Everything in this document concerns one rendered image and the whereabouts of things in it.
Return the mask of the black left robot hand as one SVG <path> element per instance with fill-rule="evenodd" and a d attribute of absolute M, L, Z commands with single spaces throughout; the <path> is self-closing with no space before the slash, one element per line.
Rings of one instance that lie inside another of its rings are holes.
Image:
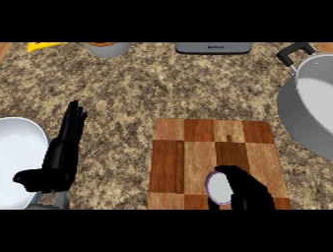
<path fill-rule="evenodd" d="M 79 141 L 87 113 L 72 100 L 67 104 L 58 134 L 51 140 L 41 168 L 15 173 L 13 181 L 23 185 L 27 192 L 67 191 L 75 180 L 78 166 Z"/>

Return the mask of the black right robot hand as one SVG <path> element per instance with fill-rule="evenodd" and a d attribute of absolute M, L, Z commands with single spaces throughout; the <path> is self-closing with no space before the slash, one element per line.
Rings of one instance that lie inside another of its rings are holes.
<path fill-rule="evenodd" d="M 267 187 L 236 165 L 218 165 L 214 170 L 224 174 L 232 189 L 230 209 L 233 211 L 273 211 L 273 197 Z"/>

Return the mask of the purple-rimmed can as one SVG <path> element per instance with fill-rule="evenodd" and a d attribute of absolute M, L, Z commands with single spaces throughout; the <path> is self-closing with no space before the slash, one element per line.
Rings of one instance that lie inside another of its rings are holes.
<path fill-rule="evenodd" d="M 230 203 L 232 189 L 226 179 L 226 175 L 212 171 L 206 177 L 206 192 L 211 201 L 217 205 L 227 205 Z"/>

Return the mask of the checkered wooden cutting board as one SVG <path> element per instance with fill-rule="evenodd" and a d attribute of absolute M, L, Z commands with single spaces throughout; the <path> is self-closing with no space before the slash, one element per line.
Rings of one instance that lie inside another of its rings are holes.
<path fill-rule="evenodd" d="M 159 118 L 153 126 L 147 208 L 204 210 L 205 180 L 218 165 L 264 184 L 279 210 L 291 208 L 272 128 L 264 121 Z"/>

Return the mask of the white bowl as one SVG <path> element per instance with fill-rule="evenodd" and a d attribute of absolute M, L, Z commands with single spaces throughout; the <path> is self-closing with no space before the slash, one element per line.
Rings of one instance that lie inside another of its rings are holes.
<path fill-rule="evenodd" d="M 27 118 L 0 118 L 0 210 L 20 210 L 35 204 L 39 192 L 27 192 L 13 181 L 15 173 L 41 168 L 48 138 Z"/>

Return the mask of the grey cup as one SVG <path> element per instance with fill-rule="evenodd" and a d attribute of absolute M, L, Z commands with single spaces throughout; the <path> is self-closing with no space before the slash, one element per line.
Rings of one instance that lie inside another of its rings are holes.
<path fill-rule="evenodd" d="M 125 54 L 129 42 L 87 42 L 87 48 L 94 56 L 113 58 Z"/>

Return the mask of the yellow package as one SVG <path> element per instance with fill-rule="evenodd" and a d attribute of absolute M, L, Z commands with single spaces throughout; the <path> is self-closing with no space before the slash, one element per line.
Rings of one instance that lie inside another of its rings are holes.
<path fill-rule="evenodd" d="M 27 44 L 27 51 L 32 52 L 35 50 L 54 47 L 57 45 L 63 45 L 63 42 L 30 42 Z"/>

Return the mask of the grey flat appliance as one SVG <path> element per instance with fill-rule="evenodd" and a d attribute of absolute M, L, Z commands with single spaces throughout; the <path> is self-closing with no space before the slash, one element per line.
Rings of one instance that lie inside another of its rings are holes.
<path fill-rule="evenodd" d="M 181 54 L 223 55 L 248 53 L 251 45 L 251 42 L 175 42 L 174 48 Z"/>

